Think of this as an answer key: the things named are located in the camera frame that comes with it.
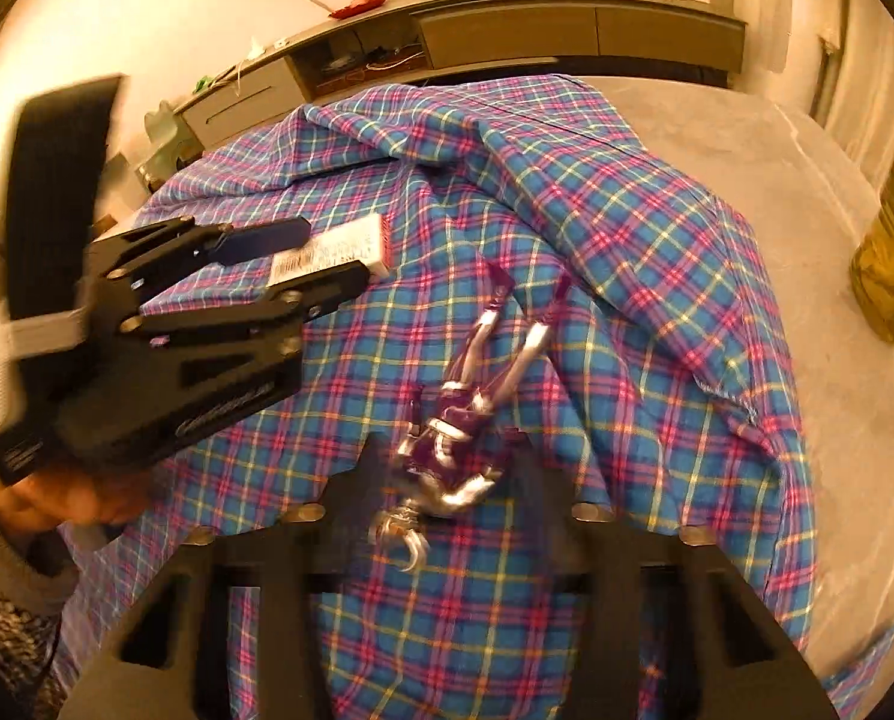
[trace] small white box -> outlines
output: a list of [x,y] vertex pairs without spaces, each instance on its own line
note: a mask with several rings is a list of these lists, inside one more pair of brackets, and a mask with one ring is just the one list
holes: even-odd
[[361,261],[371,281],[391,274],[391,234],[382,214],[369,214],[315,235],[304,247],[274,255],[268,286],[335,265]]

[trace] toy figurine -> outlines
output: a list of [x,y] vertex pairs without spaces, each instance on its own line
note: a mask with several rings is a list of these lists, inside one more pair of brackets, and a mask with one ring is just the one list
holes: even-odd
[[498,464],[484,466],[466,478],[460,478],[460,469],[474,442],[498,408],[511,398],[530,363],[547,345],[571,285],[567,274],[560,276],[554,300],[530,327],[517,356],[489,384],[475,386],[474,375],[484,357],[484,346],[513,290],[511,276],[499,266],[490,265],[490,278],[494,285],[490,303],[447,370],[437,396],[437,415],[424,425],[419,391],[410,402],[410,429],[394,458],[403,496],[395,507],[378,513],[371,530],[372,542],[402,541],[407,546],[410,561],[405,571],[424,565],[427,557],[428,543],[420,524],[422,514],[449,519],[487,497],[503,475]]

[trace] screw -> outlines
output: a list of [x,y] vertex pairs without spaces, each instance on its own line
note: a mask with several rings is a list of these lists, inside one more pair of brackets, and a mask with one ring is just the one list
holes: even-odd
[[289,308],[296,308],[300,305],[300,301],[303,299],[304,296],[301,295],[301,293],[298,293],[297,290],[286,290],[285,292],[280,293],[280,301]]
[[280,353],[283,357],[293,357],[295,354],[300,354],[301,348],[303,348],[303,344],[300,338],[287,338],[280,344]]
[[129,317],[129,319],[124,319],[124,321],[121,322],[121,332],[133,333],[134,330],[139,329],[142,324],[142,317]]
[[677,535],[689,547],[706,547],[717,543],[714,533],[703,525],[685,525]]
[[192,544],[196,547],[205,547],[208,544],[213,543],[215,538],[217,538],[217,534],[214,532],[213,528],[200,525],[187,534],[184,543]]
[[613,522],[614,515],[596,503],[575,503],[570,509],[571,516],[580,522]]
[[319,503],[305,503],[303,506],[292,506],[281,515],[282,522],[317,522],[327,514],[327,509]]

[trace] plaid shirt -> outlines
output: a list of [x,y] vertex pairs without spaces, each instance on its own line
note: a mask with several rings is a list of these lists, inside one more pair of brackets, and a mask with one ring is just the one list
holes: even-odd
[[[306,105],[181,172],[139,223],[304,215],[316,233],[372,211],[391,230],[392,276],[305,326],[303,389],[167,461],[170,497],[77,556],[64,682],[191,528],[271,525],[348,469],[368,431],[399,437],[412,388],[433,402],[484,306],[488,259],[517,287],[482,379],[516,350],[561,269],[575,279],[548,354],[498,422],[529,433],[580,499],[657,531],[709,525],[802,646],[815,570],[808,467],[780,318],[740,215],[648,153],[596,91],[545,76]],[[255,298],[270,267],[210,266],[148,311]],[[338,717],[553,716],[580,610],[538,578],[521,517],[494,495],[431,525],[421,573],[378,553],[343,595],[322,597]],[[255,591],[234,595],[241,718],[256,712],[257,610]],[[661,676],[645,669],[642,716],[654,717]]]

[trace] red tray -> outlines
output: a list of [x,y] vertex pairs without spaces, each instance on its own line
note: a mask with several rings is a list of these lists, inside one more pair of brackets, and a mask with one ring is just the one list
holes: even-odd
[[349,19],[351,16],[357,16],[361,13],[367,13],[368,10],[373,10],[375,7],[380,7],[386,2],[386,0],[368,0],[367,2],[361,2],[359,5],[348,5],[347,7],[343,7],[340,10],[335,10],[330,14],[332,19]]

